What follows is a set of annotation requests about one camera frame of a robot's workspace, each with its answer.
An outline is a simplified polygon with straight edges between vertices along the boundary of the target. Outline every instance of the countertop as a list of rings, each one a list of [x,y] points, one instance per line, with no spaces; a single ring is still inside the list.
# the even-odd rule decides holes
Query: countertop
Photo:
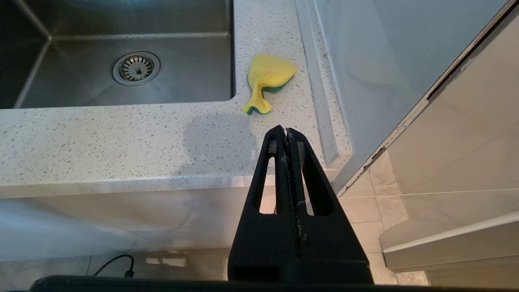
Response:
[[[265,133],[292,127],[321,164],[293,0],[235,1],[236,96],[223,102],[0,110],[0,198],[247,187]],[[299,68],[266,115],[241,107],[256,52]]]

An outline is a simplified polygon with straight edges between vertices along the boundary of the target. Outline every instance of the sink basin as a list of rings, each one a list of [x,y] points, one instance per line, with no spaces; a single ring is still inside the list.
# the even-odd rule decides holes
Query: sink basin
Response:
[[[0,26],[2,108],[234,95],[231,0],[5,0]]]

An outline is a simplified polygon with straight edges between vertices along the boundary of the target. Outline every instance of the floor tile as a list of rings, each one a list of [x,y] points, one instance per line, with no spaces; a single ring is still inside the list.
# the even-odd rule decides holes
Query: floor tile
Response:
[[[90,256],[0,262],[0,291],[28,290],[51,275],[86,275]]]
[[[375,196],[375,191],[371,185],[369,173],[363,173],[350,188],[341,196],[344,197],[370,197]]]
[[[401,195],[388,151],[384,152],[370,167],[370,178],[375,194]]]
[[[351,226],[365,253],[379,253],[381,251],[378,240],[382,233],[381,222],[352,223]]]
[[[370,261],[371,275],[377,285],[397,285],[397,278],[384,264],[382,253],[366,254]]]
[[[350,223],[380,221],[377,203],[373,197],[339,198]]]
[[[135,258],[135,278],[170,280],[225,280],[229,248],[130,253]],[[92,256],[89,275],[119,254]],[[122,277],[130,259],[121,258],[108,265],[99,276]]]
[[[396,273],[400,285],[430,286],[424,271]]]
[[[384,230],[409,219],[400,196],[379,196],[376,201]]]

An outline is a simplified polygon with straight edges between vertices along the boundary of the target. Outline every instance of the sink drain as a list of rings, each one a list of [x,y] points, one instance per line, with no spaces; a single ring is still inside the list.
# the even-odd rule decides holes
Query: sink drain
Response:
[[[130,52],[112,65],[112,78],[119,84],[136,86],[152,80],[160,70],[159,58],[148,51]]]

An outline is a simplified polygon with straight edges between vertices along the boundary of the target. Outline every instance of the yellow sponge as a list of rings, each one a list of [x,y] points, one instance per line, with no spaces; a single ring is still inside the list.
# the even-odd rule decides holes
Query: yellow sponge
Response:
[[[250,115],[253,111],[266,114],[272,105],[263,98],[263,91],[278,92],[297,72],[296,65],[276,56],[257,53],[252,57],[247,82],[252,89],[251,98],[241,108]]]

